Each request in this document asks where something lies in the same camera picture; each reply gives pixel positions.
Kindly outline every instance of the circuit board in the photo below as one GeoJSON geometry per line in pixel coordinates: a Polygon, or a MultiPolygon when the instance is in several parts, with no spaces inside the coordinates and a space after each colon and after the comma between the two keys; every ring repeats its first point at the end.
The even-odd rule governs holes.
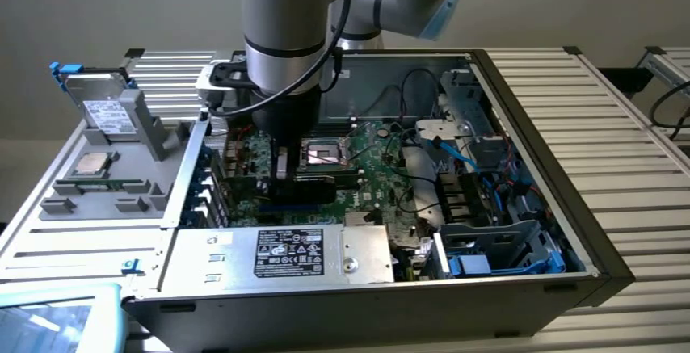
{"type": "MultiPolygon", "coordinates": [[[[411,231],[418,222],[417,215],[402,212],[395,203],[395,198],[407,192],[410,182],[391,171],[382,160],[389,143],[389,153],[397,157],[401,149],[399,134],[391,133],[390,126],[383,122],[370,122],[353,131],[347,140],[349,154],[353,158],[350,166],[355,166],[359,172],[358,188],[338,190],[335,202],[298,212],[271,210],[267,213],[260,207],[270,204],[270,200],[266,197],[247,195],[246,198],[240,197],[234,201],[230,225],[247,227],[346,224],[347,213],[371,212],[378,209],[390,240],[398,246],[418,246],[418,235],[411,231]]],[[[271,172],[271,142],[267,134],[247,132],[242,141],[230,142],[228,147],[230,174],[236,177],[254,177],[252,179],[267,177],[271,172]]],[[[403,174],[407,172],[405,166],[397,167],[397,171],[403,174]]],[[[406,209],[414,209],[413,202],[406,199],[402,199],[402,206],[406,209]]]]}

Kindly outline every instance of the gray wall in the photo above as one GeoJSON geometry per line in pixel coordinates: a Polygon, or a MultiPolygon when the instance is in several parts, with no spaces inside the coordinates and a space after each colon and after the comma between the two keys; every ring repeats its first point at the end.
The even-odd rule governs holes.
{"type": "MultiPolygon", "coordinates": [[[[239,0],[0,0],[0,137],[60,139],[76,125],[50,61],[114,65],[131,47],[240,48],[239,0]]],[[[577,44],[599,65],[648,44],[688,45],[688,0],[462,0],[437,46],[577,44]]],[[[387,45],[431,43],[389,36],[387,45]]]]}

